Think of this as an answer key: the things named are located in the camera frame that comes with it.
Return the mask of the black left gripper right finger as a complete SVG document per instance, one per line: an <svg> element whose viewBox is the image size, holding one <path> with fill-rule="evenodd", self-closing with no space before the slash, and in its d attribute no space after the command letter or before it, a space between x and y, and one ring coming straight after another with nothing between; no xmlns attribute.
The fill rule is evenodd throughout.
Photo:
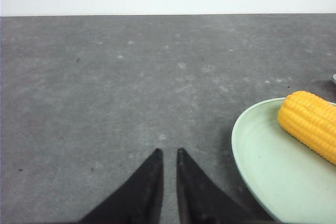
<svg viewBox="0 0 336 224"><path fill-rule="evenodd" d="M244 223L249 214L225 194L184 149L177 150L176 193L180 223Z"/></svg>

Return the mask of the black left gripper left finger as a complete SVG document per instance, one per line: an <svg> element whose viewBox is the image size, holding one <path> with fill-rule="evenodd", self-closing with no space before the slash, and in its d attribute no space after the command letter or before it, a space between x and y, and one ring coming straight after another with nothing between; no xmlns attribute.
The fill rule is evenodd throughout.
<svg viewBox="0 0 336 224"><path fill-rule="evenodd" d="M159 223L163 175L163 151L157 148L123 185L78 222Z"/></svg>

